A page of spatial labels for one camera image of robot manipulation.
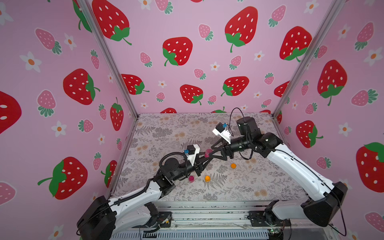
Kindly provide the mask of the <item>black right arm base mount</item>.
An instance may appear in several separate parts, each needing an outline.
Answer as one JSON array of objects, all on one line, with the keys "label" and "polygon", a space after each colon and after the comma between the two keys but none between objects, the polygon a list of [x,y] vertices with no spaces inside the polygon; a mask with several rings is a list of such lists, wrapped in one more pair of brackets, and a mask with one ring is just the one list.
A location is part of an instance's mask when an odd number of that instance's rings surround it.
[{"label": "black right arm base mount", "polygon": [[291,227],[290,220],[279,219],[272,211],[279,200],[272,201],[264,211],[249,211],[247,219],[253,227]]}]

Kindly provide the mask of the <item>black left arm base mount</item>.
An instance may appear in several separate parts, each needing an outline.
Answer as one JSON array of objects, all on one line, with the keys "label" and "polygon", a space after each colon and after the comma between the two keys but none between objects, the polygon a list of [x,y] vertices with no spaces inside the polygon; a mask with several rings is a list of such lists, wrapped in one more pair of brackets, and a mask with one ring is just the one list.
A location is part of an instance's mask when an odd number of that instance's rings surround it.
[{"label": "black left arm base mount", "polygon": [[146,234],[155,233],[161,228],[169,228],[172,223],[172,212],[159,212],[158,208],[152,202],[145,204],[150,211],[150,219],[145,223],[146,228],[152,230],[144,231]]}]

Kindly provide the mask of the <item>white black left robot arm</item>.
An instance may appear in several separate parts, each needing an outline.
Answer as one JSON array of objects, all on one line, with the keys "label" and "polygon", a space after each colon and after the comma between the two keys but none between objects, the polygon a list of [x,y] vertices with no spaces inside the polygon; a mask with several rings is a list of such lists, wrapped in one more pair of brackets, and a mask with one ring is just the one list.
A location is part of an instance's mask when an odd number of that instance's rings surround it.
[{"label": "white black left robot arm", "polygon": [[77,222],[77,235],[83,240],[109,240],[131,228],[156,225],[160,213],[155,202],[176,187],[176,180],[188,179],[193,172],[200,175],[213,158],[200,153],[191,163],[184,152],[165,155],[156,175],[148,179],[144,187],[124,196],[94,200]]}]

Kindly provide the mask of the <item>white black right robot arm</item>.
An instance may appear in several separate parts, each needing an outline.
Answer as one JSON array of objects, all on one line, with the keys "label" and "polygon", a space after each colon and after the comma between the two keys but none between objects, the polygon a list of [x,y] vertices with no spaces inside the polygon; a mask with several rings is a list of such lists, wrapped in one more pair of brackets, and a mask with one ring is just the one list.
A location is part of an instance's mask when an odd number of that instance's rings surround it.
[{"label": "white black right robot arm", "polygon": [[307,193],[306,198],[292,201],[272,201],[264,211],[265,222],[272,226],[280,221],[308,219],[320,227],[327,227],[335,214],[342,210],[348,191],[342,182],[333,183],[309,167],[296,156],[283,141],[272,133],[262,134],[252,117],[237,120],[241,136],[233,139],[229,126],[218,123],[213,129],[220,136],[219,143],[212,145],[213,158],[227,160],[236,152],[251,150],[273,162],[293,178]]}]

